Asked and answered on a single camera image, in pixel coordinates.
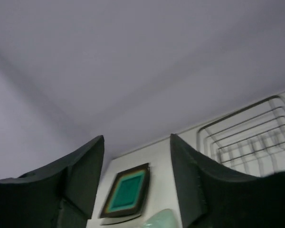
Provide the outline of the white square plate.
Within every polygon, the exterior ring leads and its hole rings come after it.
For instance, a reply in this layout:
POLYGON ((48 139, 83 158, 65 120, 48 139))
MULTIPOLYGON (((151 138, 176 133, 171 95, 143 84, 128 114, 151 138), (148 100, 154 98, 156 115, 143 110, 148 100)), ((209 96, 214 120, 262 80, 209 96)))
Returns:
POLYGON ((133 228, 140 225, 143 221, 143 214, 130 215, 125 217, 116 217, 116 218, 103 218, 100 225, 117 227, 117 228, 133 228))

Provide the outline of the light blue rectangular plate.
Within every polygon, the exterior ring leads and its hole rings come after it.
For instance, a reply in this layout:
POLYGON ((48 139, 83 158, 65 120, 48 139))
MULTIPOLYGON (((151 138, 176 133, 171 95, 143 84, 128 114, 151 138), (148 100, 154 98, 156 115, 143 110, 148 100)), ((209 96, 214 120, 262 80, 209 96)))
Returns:
POLYGON ((141 228, 177 228, 178 222, 171 209, 163 209, 148 218, 141 228))

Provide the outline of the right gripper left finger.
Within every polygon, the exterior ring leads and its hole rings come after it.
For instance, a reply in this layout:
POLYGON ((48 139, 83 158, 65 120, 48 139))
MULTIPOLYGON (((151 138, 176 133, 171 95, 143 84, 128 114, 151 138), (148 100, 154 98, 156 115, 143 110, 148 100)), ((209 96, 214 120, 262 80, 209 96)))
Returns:
POLYGON ((85 228, 91 219, 104 159, 104 137, 90 140, 74 152, 48 165, 24 173, 20 178, 44 177, 63 171, 57 212, 52 228, 85 228))

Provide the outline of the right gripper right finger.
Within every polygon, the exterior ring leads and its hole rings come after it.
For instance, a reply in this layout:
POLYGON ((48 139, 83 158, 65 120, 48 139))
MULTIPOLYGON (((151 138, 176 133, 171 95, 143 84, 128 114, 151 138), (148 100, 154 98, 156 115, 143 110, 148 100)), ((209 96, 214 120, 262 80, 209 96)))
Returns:
POLYGON ((262 179, 219 164, 176 134, 170 151, 183 227, 268 227, 262 179))

